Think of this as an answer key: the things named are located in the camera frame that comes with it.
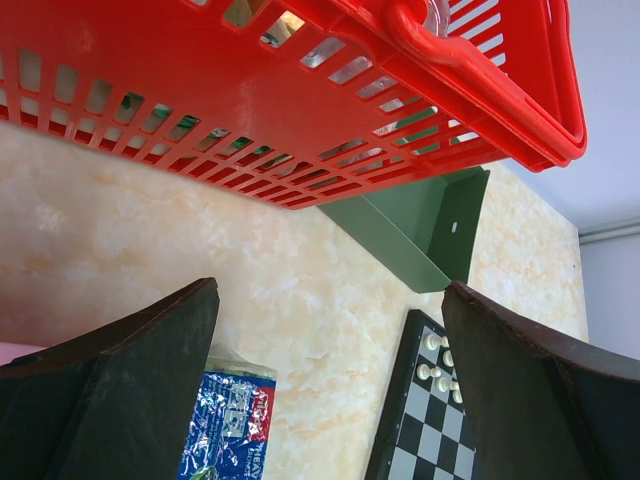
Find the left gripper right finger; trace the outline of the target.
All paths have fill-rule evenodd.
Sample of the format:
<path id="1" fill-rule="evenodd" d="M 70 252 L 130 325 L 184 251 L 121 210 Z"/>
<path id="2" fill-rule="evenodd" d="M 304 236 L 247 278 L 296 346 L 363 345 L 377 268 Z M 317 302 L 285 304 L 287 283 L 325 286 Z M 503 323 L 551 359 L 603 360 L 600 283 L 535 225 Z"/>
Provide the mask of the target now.
<path id="1" fill-rule="evenodd" d="M 442 314 L 483 478 L 638 478 L 638 360 L 460 282 Z"/>

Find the black white chess board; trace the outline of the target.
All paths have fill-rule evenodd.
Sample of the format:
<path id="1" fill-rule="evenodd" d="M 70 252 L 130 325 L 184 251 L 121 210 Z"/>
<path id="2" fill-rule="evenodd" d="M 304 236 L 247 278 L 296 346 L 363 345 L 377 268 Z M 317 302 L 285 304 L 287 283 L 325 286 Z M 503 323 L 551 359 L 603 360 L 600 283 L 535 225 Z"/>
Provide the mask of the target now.
<path id="1" fill-rule="evenodd" d="M 444 328 L 420 310 L 408 312 L 365 477 L 474 479 L 483 477 L 460 389 L 441 392 L 436 378 L 416 375 L 420 364 L 458 382 L 450 348 L 428 350 L 428 334 Z"/>

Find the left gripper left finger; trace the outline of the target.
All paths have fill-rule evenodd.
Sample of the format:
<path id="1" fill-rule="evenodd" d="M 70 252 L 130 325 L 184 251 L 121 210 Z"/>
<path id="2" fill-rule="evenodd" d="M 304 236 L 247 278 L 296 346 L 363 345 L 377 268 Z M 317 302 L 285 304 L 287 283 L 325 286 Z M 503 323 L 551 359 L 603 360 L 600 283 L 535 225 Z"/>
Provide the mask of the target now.
<path id="1" fill-rule="evenodd" d="M 3 365 L 2 477 L 175 478 L 218 311 L 202 278 Z"/>

